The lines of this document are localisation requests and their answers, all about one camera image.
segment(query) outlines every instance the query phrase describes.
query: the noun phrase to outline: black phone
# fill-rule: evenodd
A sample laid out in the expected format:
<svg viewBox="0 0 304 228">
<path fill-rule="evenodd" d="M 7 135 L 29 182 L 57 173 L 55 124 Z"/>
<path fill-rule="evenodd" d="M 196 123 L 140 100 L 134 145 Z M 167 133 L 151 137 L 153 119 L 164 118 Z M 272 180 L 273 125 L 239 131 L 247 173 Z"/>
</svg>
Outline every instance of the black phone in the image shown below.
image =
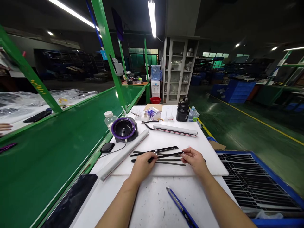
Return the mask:
<svg viewBox="0 0 304 228">
<path fill-rule="evenodd" d="M 24 120 L 23 122 L 24 123 L 34 123 L 34 122 L 37 122 L 41 119 L 43 119 L 44 117 L 50 115 L 52 113 L 52 111 L 43 111 L 43 112 L 40 112 L 38 113 L 37 115 L 31 117 L 31 118 L 28 118 L 26 120 Z"/>
</svg>

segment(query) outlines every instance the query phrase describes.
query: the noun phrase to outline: fluorescent light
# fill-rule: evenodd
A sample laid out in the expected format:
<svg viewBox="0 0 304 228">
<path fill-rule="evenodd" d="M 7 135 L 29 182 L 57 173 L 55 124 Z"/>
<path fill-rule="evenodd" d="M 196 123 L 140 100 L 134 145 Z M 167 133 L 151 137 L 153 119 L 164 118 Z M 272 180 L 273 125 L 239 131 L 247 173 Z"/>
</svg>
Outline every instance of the fluorescent light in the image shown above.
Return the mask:
<svg viewBox="0 0 304 228">
<path fill-rule="evenodd" d="M 291 49 L 285 49 L 284 51 L 291 51 L 291 50 L 299 50 L 299 49 L 304 49 L 304 47 L 296 47 L 296 48 L 291 48 Z"/>
<path fill-rule="evenodd" d="M 151 28 L 152 28 L 152 35 L 154 38 L 156 38 L 155 3 L 153 2 L 153 0 L 150 0 L 148 2 L 148 9 L 149 9 L 150 22 L 151 22 Z"/>
<path fill-rule="evenodd" d="M 66 12 L 68 12 L 69 14 L 72 14 L 74 17 L 77 17 L 79 20 L 83 21 L 84 23 L 88 24 L 89 26 L 91 26 L 92 28 L 95 28 L 94 24 L 92 22 L 90 22 L 89 20 L 85 19 L 83 16 L 79 15 L 78 13 L 76 13 L 74 10 L 72 10 L 71 8 L 69 8 L 68 6 L 62 4 L 61 2 L 59 2 L 58 0 L 49 0 L 51 3 L 54 3 L 56 6 L 62 8 L 63 10 L 65 10 Z"/>
</svg>

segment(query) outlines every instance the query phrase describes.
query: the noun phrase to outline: white tube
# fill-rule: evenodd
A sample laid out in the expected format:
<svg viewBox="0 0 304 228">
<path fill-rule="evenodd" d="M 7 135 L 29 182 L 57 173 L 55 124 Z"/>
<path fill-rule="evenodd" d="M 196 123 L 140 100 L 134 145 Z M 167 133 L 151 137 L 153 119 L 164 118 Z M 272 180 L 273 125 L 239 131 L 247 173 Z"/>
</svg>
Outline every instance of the white tube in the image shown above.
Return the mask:
<svg viewBox="0 0 304 228">
<path fill-rule="evenodd" d="M 97 176 L 102 180 L 105 179 L 125 160 L 125 158 L 148 136 L 149 131 L 144 130 L 136 139 L 130 142 L 130 144 L 114 157 L 105 167 L 103 167 Z"/>
</svg>

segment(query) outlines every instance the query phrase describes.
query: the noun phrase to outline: white label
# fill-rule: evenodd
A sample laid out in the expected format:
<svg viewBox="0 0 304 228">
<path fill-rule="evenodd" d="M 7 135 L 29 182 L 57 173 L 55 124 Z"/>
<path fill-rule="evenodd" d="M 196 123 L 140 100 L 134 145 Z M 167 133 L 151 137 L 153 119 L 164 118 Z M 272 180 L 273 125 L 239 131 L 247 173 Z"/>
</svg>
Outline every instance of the white label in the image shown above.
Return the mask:
<svg viewBox="0 0 304 228">
<path fill-rule="evenodd" d="M 286 60 L 280 60 L 278 66 L 282 66 Z"/>
</svg>

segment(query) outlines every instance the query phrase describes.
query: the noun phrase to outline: cable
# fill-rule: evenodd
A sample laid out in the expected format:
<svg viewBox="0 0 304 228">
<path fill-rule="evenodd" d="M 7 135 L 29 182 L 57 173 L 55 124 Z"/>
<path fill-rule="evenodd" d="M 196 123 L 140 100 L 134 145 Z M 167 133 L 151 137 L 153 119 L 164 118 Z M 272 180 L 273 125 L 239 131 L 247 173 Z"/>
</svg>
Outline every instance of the cable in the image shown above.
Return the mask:
<svg viewBox="0 0 304 228">
<path fill-rule="evenodd" d="M 121 150 L 121 149 L 125 148 L 125 147 L 126 147 L 126 145 L 127 145 L 127 142 L 126 142 L 126 143 L 125 143 L 125 145 L 124 145 L 122 148 L 120 148 L 119 150 Z M 105 156 L 107 156 L 107 155 L 109 155 L 109 154 L 112 154 L 112 153 L 114 153 L 114 152 L 117 152 L 117 151 L 119 151 L 119 150 L 112 151 L 112 152 L 110 152 L 110 153 L 108 153 L 108 154 L 106 154 L 106 155 L 104 155 L 104 156 L 101 156 L 100 158 L 105 157 Z"/>
<path fill-rule="evenodd" d="M 159 39 L 161 42 L 163 42 L 160 38 L 156 37 L 157 39 Z"/>
</svg>

